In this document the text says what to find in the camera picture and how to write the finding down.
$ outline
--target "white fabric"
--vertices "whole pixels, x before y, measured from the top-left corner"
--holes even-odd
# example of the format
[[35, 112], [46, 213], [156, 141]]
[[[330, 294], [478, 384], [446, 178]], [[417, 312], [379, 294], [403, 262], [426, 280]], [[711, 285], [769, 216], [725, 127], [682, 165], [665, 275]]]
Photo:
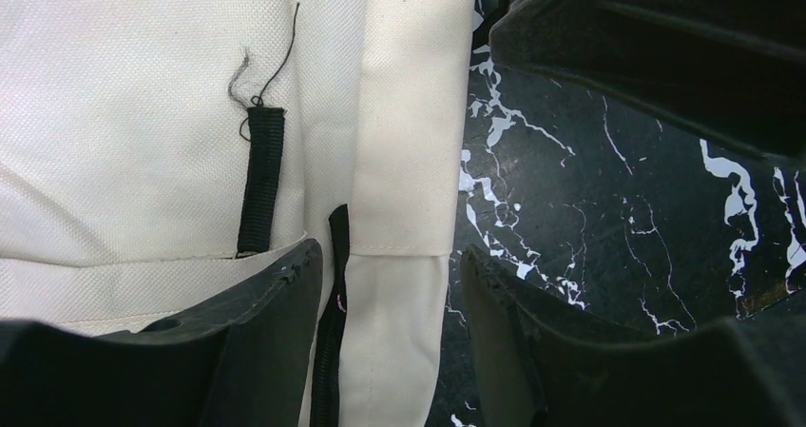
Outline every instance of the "white fabric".
[[[272, 251], [232, 260], [246, 102], [286, 135]], [[139, 330], [350, 204], [341, 424], [425, 422], [439, 361], [472, 0], [0, 0], [0, 318]], [[310, 394], [300, 424], [308, 424]]]

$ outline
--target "black strap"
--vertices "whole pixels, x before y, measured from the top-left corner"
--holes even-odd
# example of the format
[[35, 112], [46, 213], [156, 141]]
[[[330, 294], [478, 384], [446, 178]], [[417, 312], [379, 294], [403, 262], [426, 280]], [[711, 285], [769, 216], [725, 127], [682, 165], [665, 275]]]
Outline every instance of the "black strap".
[[489, 42], [489, 30], [509, 12], [512, 0], [498, 0], [498, 6], [490, 13], [484, 14], [484, 21], [473, 32], [473, 49], [478, 49]]
[[319, 320], [314, 377], [311, 387], [311, 427], [338, 426], [338, 364], [344, 324], [347, 320], [347, 287], [344, 272], [350, 256], [350, 220], [347, 205], [330, 215], [333, 240], [334, 282]]
[[246, 113], [251, 145], [246, 191], [240, 211], [240, 256], [269, 250], [285, 131], [285, 110], [282, 108], [249, 107]]

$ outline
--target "black zipper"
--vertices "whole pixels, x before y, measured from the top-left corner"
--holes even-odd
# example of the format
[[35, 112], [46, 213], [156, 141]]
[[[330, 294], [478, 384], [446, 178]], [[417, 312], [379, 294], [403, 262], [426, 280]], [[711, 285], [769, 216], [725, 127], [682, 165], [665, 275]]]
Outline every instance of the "black zipper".
[[350, 220], [347, 205], [330, 215], [334, 282], [317, 331], [317, 350], [311, 386], [311, 427], [338, 427], [338, 365], [347, 319], [344, 272], [350, 256]]

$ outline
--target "black and white marble pattern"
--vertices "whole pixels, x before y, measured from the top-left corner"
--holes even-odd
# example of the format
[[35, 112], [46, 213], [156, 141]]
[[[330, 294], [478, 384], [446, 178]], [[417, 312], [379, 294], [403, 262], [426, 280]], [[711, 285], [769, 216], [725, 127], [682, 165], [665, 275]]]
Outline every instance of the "black and white marble pattern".
[[484, 424], [456, 272], [468, 244], [569, 304], [659, 335], [746, 319], [806, 285], [806, 173], [499, 68], [488, 47], [472, 55], [458, 174], [429, 426]]

